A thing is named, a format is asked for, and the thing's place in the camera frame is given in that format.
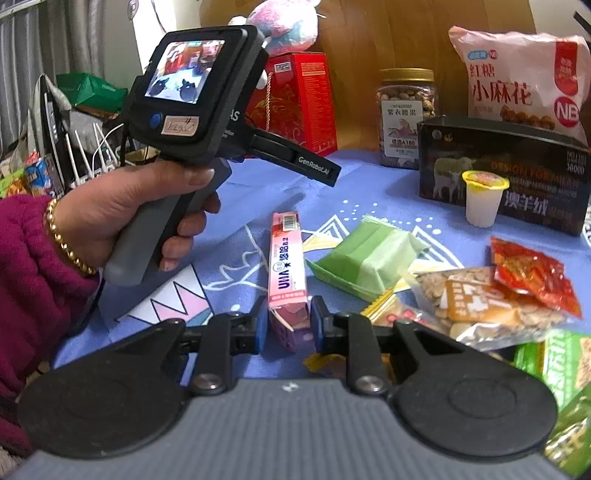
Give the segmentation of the magenta knit sleeve forearm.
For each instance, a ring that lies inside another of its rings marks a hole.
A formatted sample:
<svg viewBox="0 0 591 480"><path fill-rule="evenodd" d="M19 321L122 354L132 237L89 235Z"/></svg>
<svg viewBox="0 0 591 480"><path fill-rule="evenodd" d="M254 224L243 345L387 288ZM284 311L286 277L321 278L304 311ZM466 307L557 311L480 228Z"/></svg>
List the magenta knit sleeve forearm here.
<svg viewBox="0 0 591 480"><path fill-rule="evenodd" d="M56 251L44 224L49 201L29 195L1 201L1 445L17 453L30 443L16 399L98 287L97 275L83 274Z"/></svg>

